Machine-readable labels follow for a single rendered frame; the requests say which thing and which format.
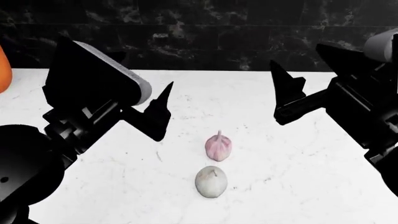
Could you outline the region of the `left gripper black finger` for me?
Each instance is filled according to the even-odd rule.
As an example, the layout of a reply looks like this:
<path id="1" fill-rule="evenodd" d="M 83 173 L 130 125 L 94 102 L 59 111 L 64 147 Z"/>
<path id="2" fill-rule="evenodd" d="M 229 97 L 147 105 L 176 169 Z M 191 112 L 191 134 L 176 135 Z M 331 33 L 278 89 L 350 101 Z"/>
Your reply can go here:
<path id="1" fill-rule="evenodd" d="M 164 139 L 171 119 L 171 112 L 168 110 L 167 104 L 172 87 L 173 82 L 169 83 L 158 98 L 152 100 L 144 110 L 146 135 L 157 142 Z"/>
<path id="2" fill-rule="evenodd" d="M 111 52 L 111 58 L 123 67 L 125 67 L 124 61 L 126 60 L 126 57 L 126 52 Z"/>

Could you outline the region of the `pink garlic bulb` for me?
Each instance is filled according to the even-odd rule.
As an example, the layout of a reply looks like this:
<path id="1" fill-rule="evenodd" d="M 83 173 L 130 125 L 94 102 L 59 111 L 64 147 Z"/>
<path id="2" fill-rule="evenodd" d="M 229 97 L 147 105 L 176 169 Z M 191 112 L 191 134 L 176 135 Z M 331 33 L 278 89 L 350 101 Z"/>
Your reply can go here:
<path id="1" fill-rule="evenodd" d="M 232 141 L 226 136 L 222 135 L 221 130 L 205 143 L 205 152 L 208 158 L 221 162 L 228 158 L 232 151 Z"/>

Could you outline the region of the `orange rounded object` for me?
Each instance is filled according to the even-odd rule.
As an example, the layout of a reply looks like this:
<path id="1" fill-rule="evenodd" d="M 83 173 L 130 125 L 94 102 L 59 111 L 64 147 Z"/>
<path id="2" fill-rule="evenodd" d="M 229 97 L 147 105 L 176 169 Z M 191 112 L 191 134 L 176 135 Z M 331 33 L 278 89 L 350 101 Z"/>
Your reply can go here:
<path id="1" fill-rule="evenodd" d="M 4 93 L 12 82 L 12 68 L 7 56 L 0 46 L 0 93 Z"/>

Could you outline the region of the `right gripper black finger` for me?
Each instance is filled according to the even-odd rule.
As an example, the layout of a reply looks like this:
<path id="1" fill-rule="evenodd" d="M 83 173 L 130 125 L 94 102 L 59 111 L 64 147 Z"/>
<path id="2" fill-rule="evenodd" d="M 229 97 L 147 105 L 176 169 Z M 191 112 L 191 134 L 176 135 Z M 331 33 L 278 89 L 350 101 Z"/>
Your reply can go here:
<path id="1" fill-rule="evenodd" d="M 317 54 L 339 77 L 364 76 L 375 70 L 379 62 L 365 56 L 364 52 L 317 44 Z"/>
<path id="2" fill-rule="evenodd" d="M 271 60 L 269 66 L 275 89 L 276 108 L 306 97 L 303 92 L 306 79 L 303 77 L 293 78 L 276 61 Z"/>

